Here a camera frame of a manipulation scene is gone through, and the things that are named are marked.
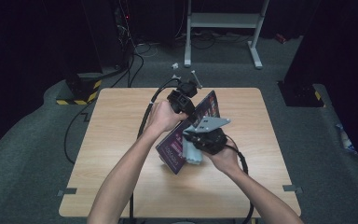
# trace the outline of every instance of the person's hand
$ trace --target person's hand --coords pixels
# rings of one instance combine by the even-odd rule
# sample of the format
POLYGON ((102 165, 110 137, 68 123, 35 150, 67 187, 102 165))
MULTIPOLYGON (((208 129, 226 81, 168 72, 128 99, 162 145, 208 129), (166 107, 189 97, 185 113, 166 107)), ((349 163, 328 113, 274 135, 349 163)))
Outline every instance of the person's hand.
MULTIPOLYGON (((235 147, 234 143, 231 140, 227 140, 227 145, 235 147)), ((218 152, 215 155, 211 155, 207 152, 203 152, 212 162, 213 165, 224 174, 228 175, 230 172, 237 171, 241 169, 238 164, 237 152, 232 148, 225 147, 223 150, 218 152)))
POLYGON ((187 118, 187 114, 173 112, 168 101, 153 104, 147 127, 163 133, 172 130, 176 124, 187 118))

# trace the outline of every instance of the book cover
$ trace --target book cover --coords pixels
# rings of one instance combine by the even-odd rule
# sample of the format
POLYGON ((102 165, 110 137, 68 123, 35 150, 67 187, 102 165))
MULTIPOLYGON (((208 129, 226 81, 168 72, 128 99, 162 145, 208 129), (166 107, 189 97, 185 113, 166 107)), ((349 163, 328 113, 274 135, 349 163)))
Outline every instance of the book cover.
POLYGON ((174 174, 178 174, 180 169, 186 163, 182 157, 182 133, 190 125, 197 127, 204 116, 220 118, 219 106, 217 103, 216 93, 211 91, 197 106, 192 120, 186 119, 177 125, 170 133, 165 136, 160 143, 156 145, 159 157, 168 165, 174 174))

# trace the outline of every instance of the gray carpet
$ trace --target gray carpet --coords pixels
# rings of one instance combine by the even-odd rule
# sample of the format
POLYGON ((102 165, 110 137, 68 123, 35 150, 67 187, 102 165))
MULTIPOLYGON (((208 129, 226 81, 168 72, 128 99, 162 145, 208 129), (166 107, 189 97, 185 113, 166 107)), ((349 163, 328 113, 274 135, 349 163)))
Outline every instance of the gray carpet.
MULTIPOLYGON (((183 67, 184 48, 154 45, 138 48, 145 65, 133 87, 158 87, 172 74, 190 77, 195 70, 204 87, 256 87, 261 90, 306 223, 358 223, 358 156, 345 151, 335 125, 339 122, 323 85, 315 85, 323 108, 287 107, 277 86, 283 80, 301 39, 282 45, 259 39, 264 68, 256 70, 245 42, 215 43, 194 49, 192 67, 183 67), (173 63, 179 63, 172 70, 173 63)), ((210 43, 195 41, 198 47, 210 43)), ((131 73, 141 64, 135 58, 131 73)), ((119 76, 103 81, 108 88, 119 76)), ((85 223, 83 217, 58 213, 73 165, 63 153, 65 131, 82 105, 56 105, 63 82, 45 93, 45 102, 19 121, 0 141, 0 223, 85 223)), ((117 87, 127 87, 124 77, 117 87)), ((85 112, 92 114, 93 105, 85 112)), ((67 148, 75 160, 88 123, 79 116, 69 130, 67 148)), ((170 223, 176 219, 140 219, 138 223, 170 223)), ((189 220, 195 223, 241 223, 240 220, 189 220)))

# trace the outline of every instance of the person's left hand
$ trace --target person's left hand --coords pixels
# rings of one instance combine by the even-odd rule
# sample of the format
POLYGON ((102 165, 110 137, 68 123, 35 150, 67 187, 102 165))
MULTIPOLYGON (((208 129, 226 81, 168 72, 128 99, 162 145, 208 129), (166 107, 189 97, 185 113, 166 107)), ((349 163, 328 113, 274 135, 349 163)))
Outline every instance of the person's left hand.
POLYGON ((187 118, 187 114, 176 114, 173 112, 168 101, 154 103, 149 115, 147 127, 153 128, 161 133, 172 130, 176 124, 187 118))

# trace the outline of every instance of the wooden table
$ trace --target wooden table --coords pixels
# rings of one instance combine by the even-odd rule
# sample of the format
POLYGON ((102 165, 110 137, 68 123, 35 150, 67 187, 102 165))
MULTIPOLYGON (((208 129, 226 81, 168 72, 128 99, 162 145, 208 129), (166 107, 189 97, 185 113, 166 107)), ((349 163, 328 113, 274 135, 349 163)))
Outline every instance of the wooden table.
MULTIPOLYGON (((269 114, 258 89, 202 89, 194 105, 215 90, 226 134, 245 156, 249 174, 286 203, 298 215, 296 194, 284 191, 292 185, 269 114)), ((156 89, 101 90, 83 144, 60 207, 63 217, 86 217, 104 179, 136 139, 142 117, 156 89)), ((157 102, 171 90, 163 91, 157 102)), ((128 217, 129 205, 122 216, 128 217)), ((185 164, 178 175, 166 166, 152 148, 134 191, 135 217, 246 217, 249 200, 208 158, 201 165, 185 164)), ((257 211, 253 217, 259 217, 257 211)))

